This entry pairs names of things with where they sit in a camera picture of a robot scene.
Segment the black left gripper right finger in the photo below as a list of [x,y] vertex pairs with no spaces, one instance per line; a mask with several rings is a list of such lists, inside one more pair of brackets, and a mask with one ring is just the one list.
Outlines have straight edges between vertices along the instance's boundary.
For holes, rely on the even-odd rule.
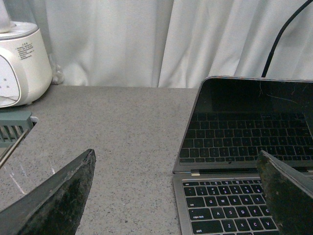
[[313,233],[313,178],[262,150],[257,159],[266,204],[281,235]]

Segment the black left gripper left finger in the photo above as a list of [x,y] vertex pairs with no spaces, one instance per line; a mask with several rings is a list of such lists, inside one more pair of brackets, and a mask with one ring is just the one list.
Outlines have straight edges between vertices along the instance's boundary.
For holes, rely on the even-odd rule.
[[88,149],[0,212],[2,235],[73,235],[92,186],[96,155]]

